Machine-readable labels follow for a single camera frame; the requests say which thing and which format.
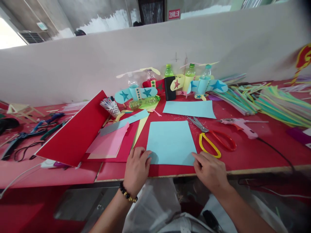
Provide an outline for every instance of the red scissors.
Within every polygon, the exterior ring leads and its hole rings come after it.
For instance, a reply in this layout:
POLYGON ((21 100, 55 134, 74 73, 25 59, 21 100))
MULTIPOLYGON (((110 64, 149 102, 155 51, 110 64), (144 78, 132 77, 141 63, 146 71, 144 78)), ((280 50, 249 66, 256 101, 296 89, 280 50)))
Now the red scissors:
POLYGON ((202 144, 202 138, 204 138, 212 147, 213 149, 216 151, 217 155, 213 155, 214 157, 216 158, 220 158, 221 157, 221 153, 219 151, 219 149, 214 145, 214 143, 212 143, 205 135, 205 133, 208 133, 210 132, 216 139, 217 141, 222 144, 226 149, 228 149, 229 151, 235 151, 236 150, 236 143, 235 141, 227 134, 223 133, 223 132, 220 132, 220 131, 216 131, 216 130, 210 130, 210 129, 207 129, 205 128, 198 120, 197 118, 193 117, 193 119, 191 119, 190 117, 188 117, 189 120, 191 120, 192 123, 194 123, 201 131, 202 133, 200 134, 199 136, 199 144, 200 144, 200 147, 201 149, 204 151, 204 152, 207 152, 206 149, 203 147, 203 144, 202 144), (220 138, 216 135, 216 134, 220 134, 222 135, 223 137, 226 137, 231 146, 227 146, 222 140, 220 140, 220 138))

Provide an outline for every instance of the hand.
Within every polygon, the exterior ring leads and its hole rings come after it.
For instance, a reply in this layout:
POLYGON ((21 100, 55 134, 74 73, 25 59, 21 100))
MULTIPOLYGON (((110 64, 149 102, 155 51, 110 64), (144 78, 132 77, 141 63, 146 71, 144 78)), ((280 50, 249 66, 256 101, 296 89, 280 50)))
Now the hand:
POLYGON ((192 153, 197 177, 216 196, 232 188, 227 180, 226 166, 209 153, 192 153))
POLYGON ((148 158, 148 156, 150 154, 150 150, 136 147, 131 150, 127 158, 123 186, 133 198, 137 196, 148 178, 151 163, 151 157, 148 158))

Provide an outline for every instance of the blue star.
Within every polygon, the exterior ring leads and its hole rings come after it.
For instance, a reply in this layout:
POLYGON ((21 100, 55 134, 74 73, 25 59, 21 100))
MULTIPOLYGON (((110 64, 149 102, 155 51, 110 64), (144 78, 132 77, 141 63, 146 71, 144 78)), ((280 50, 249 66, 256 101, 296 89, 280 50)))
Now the blue star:
POLYGON ((194 87, 197 87, 197 86, 191 82, 191 88, 194 88, 194 87))
POLYGON ((151 92, 151 89, 149 90, 146 90, 146 88, 144 89, 145 91, 143 92, 143 94, 145 94, 148 98, 148 96, 151 96, 150 92, 151 92))
POLYGON ((129 94, 125 94, 123 91, 122 91, 122 94, 120 94, 120 95, 123 96, 124 102, 125 102, 126 99, 129 99, 129 98, 127 97, 129 94))
POLYGON ((211 85, 211 87, 213 87, 213 90, 218 89, 220 91, 224 91, 222 88, 223 86, 226 86, 226 84, 221 84, 219 80, 217 80, 217 82, 214 85, 211 85))

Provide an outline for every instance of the orange scissor handle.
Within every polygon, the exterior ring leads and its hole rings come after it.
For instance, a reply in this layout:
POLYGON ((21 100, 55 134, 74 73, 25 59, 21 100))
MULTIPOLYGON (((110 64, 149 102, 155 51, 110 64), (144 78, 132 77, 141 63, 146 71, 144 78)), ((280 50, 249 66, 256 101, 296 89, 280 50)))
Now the orange scissor handle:
POLYGON ((212 156, 214 156, 215 158, 219 159, 221 157, 221 153, 219 151, 219 149, 214 145, 214 143, 212 143, 206 136, 205 136, 205 133, 200 133, 200 136, 199 136, 199 144, 200 144, 200 147, 201 149, 206 152, 206 153, 209 153, 206 151, 206 149, 203 147, 203 144, 202 144, 202 137, 213 147, 213 149, 216 151, 217 155, 213 155, 211 154, 212 156))
POLYGON ((220 144, 222 144, 226 149, 228 149, 229 151, 235 151, 236 150, 236 143, 235 141, 227 134, 223 133, 223 132, 220 132, 220 131, 216 131, 216 130, 209 130, 209 132, 217 139, 217 141, 220 142, 220 144), (230 143, 230 147, 227 146, 226 143, 224 143, 217 135, 217 134, 220 134, 222 135, 223 137, 227 138, 229 143, 230 143))

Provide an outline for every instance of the beaded bracelet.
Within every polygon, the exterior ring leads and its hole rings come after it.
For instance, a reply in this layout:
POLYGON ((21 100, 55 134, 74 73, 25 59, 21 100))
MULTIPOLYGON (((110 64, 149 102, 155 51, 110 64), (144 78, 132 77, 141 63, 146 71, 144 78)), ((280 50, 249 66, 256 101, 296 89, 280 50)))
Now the beaded bracelet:
POLYGON ((119 184, 119 189, 124 194, 125 198, 128 199, 130 202, 136 203, 138 200, 138 197, 132 198, 131 195, 126 191, 126 189, 123 186, 123 181, 119 184))

